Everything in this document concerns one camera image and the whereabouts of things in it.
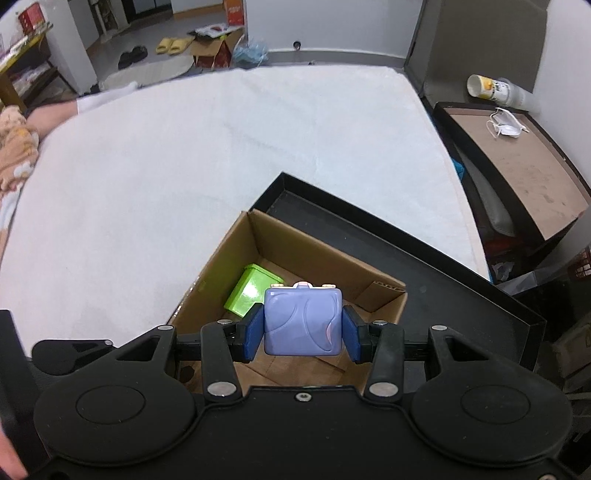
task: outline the green plastic container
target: green plastic container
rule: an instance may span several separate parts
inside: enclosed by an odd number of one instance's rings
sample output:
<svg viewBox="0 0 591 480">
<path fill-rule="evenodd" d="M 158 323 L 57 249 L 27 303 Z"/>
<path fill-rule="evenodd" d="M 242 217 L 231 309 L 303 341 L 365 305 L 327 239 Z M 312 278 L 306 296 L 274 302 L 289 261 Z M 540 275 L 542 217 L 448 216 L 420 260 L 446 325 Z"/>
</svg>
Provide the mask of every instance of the green plastic container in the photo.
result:
<svg viewBox="0 0 591 480">
<path fill-rule="evenodd" d="M 255 303 L 263 303 L 265 290 L 274 283 L 283 283 L 283 279 L 251 263 L 244 267 L 244 273 L 223 307 L 244 317 Z"/>
</svg>

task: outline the white tablecloth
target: white tablecloth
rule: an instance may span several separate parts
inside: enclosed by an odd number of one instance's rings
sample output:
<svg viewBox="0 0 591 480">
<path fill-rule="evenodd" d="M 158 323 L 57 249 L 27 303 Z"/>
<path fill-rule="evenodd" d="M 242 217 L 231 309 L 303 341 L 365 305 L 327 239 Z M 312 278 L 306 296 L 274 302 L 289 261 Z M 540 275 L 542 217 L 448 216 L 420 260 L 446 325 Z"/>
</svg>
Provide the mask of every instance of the white tablecloth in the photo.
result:
<svg viewBox="0 0 591 480">
<path fill-rule="evenodd" d="M 206 74 L 79 115 L 42 144 L 0 268 L 26 350 L 121 345 L 165 323 L 239 215 L 286 171 L 487 277 L 449 156 L 402 74 Z"/>
</svg>

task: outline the yellow slipper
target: yellow slipper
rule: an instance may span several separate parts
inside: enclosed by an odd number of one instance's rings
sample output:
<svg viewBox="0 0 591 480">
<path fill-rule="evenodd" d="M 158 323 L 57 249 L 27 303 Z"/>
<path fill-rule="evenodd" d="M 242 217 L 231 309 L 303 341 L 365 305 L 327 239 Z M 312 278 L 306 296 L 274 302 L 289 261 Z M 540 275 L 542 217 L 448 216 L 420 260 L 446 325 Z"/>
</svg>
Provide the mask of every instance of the yellow slipper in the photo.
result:
<svg viewBox="0 0 591 480">
<path fill-rule="evenodd" d="M 193 37 L 177 38 L 176 40 L 173 41 L 173 44 L 170 46 L 170 49 L 168 50 L 168 54 L 169 55 L 178 55 L 179 53 L 184 52 L 187 49 L 187 47 L 191 44 L 192 41 L 193 41 Z"/>
<path fill-rule="evenodd" d="M 174 39 L 173 38 L 163 38 L 160 43 L 158 44 L 158 46 L 156 47 L 156 53 L 158 55 L 162 54 L 162 53 L 166 53 L 169 51 L 170 46 L 173 44 Z"/>
</svg>

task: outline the purple plastic case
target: purple plastic case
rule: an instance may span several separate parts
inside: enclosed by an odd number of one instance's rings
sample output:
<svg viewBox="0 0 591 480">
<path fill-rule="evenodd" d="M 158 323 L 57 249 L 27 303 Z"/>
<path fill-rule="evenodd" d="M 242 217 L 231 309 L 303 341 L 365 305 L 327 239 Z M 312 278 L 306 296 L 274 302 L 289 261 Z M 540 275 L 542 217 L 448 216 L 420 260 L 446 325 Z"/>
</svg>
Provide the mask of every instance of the purple plastic case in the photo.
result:
<svg viewBox="0 0 591 480">
<path fill-rule="evenodd" d="M 343 296 L 334 285 L 271 286 L 265 291 L 265 352 L 328 356 L 341 351 Z"/>
</svg>

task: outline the yellow and white cup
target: yellow and white cup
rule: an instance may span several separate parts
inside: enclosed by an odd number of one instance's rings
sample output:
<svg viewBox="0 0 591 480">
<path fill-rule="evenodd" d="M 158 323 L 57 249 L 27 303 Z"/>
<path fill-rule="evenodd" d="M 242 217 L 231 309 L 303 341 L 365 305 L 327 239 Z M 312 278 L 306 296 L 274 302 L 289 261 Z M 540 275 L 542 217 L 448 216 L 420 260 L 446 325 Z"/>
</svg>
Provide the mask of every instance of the yellow and white cup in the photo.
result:
<svg viewBox="0 0 591 480">
<path fill-rule="evenodd" d="M 509 99 L 509 84 L 482 75 L 470 75 L 466 87 L 473 97 L 492 100 L 501 105 Z"/>
</svg>

